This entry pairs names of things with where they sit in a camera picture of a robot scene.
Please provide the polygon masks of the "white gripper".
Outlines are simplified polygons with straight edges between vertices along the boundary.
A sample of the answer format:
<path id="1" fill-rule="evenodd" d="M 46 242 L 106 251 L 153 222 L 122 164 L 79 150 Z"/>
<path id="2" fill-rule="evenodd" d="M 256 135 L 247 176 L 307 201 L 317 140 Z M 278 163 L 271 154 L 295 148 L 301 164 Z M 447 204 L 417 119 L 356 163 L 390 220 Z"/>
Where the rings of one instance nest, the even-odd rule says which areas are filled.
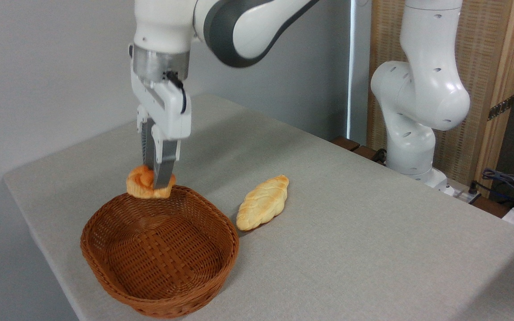
<path id="1" fill-rule="evenodd" d="M 131 87 L 140 102 L 137 132 L 143 164 L 154 171 L 153 187 L 165 188 L 180 158 L 181 140 L 191 134 L 190 95 L 169 80 L 151 82 L 136 74 L 131 75 Z"/>

